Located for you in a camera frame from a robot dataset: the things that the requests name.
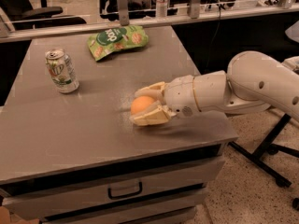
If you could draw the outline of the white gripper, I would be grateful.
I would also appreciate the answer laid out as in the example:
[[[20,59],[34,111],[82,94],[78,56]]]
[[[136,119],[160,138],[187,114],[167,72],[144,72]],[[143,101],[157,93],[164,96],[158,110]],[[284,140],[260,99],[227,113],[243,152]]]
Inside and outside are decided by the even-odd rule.
[[[130,121],[137,126],[151,126],[167,123],[175,115],[198,115],[200,111],[194,96],[193,81],[193,76],[177,77],[167,84],[162,81],[137,90],[135,98],[148,96],[159,101],[137,114],[131,114]]]

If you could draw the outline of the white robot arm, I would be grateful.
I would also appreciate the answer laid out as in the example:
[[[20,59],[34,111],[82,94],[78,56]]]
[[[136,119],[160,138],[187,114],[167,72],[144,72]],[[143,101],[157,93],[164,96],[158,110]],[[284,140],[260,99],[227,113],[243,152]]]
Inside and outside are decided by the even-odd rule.
[[[299,57],[279,62],[258,51],[233,57],[226,71],[177,77],[135,92],[153,102],[130,116],[137,126],[167,123],[171,118],[190,118],[202,112],[241,115],[273,106],[299,120]]]

